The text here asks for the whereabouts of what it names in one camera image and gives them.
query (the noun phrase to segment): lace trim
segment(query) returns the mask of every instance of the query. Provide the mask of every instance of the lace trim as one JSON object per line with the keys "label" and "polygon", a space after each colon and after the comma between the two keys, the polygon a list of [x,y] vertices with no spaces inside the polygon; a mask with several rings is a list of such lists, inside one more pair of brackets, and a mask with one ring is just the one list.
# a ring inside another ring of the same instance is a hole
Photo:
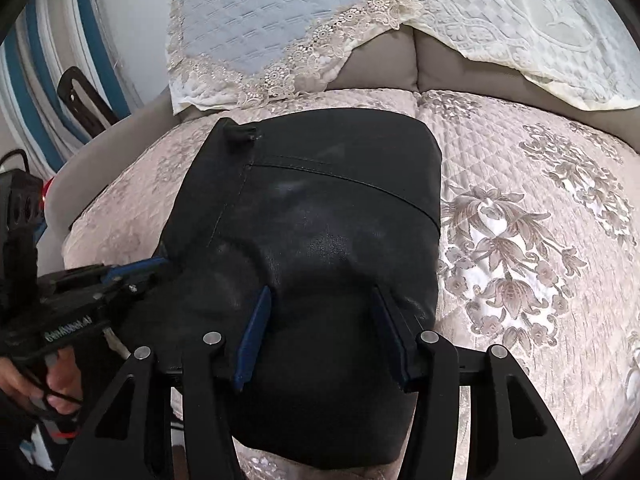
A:
{"label": "lace trim", "polygon": [[[249,76],[206,54],[186,55],[182,6],[183,0],[173,0],[167,45],[169,80],[172,95],[184,95],[180,89],[194,77],[196,86],[203,88],[201,99],[216,102],[201,109],[244,108],[296,97],[302,92],[323,91],[355,47],[390,28],[398,29],[422,8],[417,0],[360,0],[332,18],[315,22],[302,40],[285,47],[281,61]],[[202,104],[195,100],[174,101],[174,108],[181,104],[200,108]]]}
{"label": "lace trim", "polygon": [[[613,21],[617,16],[610,4],[600,0],[587,7],[587,0],[419,1],[420,16],[406,24],[467,59],[514,68],[581,110],[640,105],[640,70],[631,61],[640,59],[638,49],[623,23]],[[551,27],[559,25],[572,28],[570,38]]]}

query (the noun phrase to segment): black plastic bracket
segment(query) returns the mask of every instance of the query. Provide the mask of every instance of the black plastic bracket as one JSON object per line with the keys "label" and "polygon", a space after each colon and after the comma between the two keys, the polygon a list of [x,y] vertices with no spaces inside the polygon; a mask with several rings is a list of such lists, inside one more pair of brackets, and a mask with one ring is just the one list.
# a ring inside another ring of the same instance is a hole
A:
{"label": "black plastic bracket", "polygon": [[184,443],[190,480],[244,480],[231,438],[222,397],[229,388],[214,377],[212,360],[222,352],[220,341],[200,341],[182,357]]}
{"label": "black plastic bracket", "polygon": [[399,480],[452,477],[460,386],[471,386],[467,480],[581,478],[551,412],[504,346],[486,352],[453,346],[436,332],[423,331],[389,290],[377,286],[373,297],[391,375],[404,391],[418,391]]}
{"label": "black plastic bracket", "polygon": [[74,442],[58,480],[173,478],[170,384],[142,347],[124,363]]}

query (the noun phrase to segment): red light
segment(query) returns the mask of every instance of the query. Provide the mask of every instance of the red light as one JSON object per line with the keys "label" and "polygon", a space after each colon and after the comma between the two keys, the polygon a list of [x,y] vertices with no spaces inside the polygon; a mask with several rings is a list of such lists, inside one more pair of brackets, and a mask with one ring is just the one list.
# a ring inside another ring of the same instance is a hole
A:
{"label": "red light", "polygon": [[67,440],[71,440],[78,436],[79,431],[72,431],[71,433],[52,433],[52,438],[64,438]]}
{"label": "red light", "polygon": [[53,182],[53,179],[48,180],[44,186],[42,186],[42,201],[44,202],[45,197],[47,196],[47,191],[49,190],[49,186],[51,186],[51,183]]}

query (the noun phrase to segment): white lace pillowcase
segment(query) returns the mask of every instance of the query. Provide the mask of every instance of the white lace pillowcase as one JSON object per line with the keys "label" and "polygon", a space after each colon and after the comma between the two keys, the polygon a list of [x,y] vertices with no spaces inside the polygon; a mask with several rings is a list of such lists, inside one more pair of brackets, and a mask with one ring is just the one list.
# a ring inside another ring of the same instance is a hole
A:
{"label": "white lace pillowcase", "polygon": [[174,0],[174,113],[322,91],[351,51],[417,15],[415,0]]}
{"label": "white lace pillowcase", "polygon": [[418,0],[406,22],[467,59],[519,70],[580,110],[640,106],[640,51],[608,0]]}

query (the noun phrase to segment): metal screw head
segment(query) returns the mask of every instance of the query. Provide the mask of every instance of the metal screw head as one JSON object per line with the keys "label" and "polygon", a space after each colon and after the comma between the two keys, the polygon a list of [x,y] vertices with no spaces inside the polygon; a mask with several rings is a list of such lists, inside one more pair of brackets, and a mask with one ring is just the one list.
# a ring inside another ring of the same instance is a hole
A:
{"label": "metal screw head", "polygon": [[202,340],[208,345],[217,345],[222,341],[222,334],[220,332],[209,332],[204,335]]}
{"label": "metal screw head", "polygon": [[420,339],[422,339],[425,343],[437,343],[440,336],[431,330],[425,330],[420,334]]}
{"label": "metal screw head", "polygon": [[509,355],[507,349],[502,345],[494,345],[491,347],[491,353],[495,355],[498,359],[504,359]]}
{"label": "metal screw head", "polygon": [[141,346],[140,348],[136,349],[135,352],[133,352],[133,357],[135,357],[136,359],[140,359],[141,361],[142,359],[146,359],[150,355],[151,348],[149,348],[148,346]]}

